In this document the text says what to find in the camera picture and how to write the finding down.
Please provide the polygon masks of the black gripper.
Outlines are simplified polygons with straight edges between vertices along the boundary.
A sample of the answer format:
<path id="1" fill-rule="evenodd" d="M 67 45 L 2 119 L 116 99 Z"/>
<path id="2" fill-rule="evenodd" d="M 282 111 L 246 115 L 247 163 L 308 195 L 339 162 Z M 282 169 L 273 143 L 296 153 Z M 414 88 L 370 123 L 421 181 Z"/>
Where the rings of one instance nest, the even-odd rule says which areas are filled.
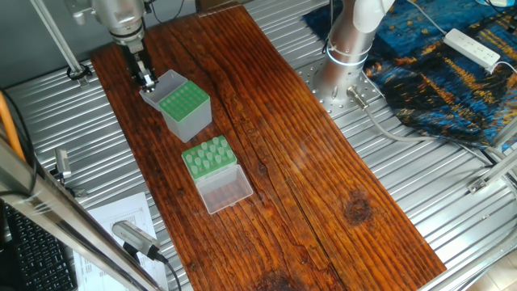
<path id="1" fill-rule="evenodd" d="M 133 43 L 132 46 L 122 45 L 121 52 L 129 73 L 133 74 L 139 85 L 145 87 L 146 90 L 154 90 L 158 79 L 152 68 L 152 61 L 145 42 L 142 40 L 138 44 Z M 139 66 L 140 62 L 144 67 L 143 70 Z"/>

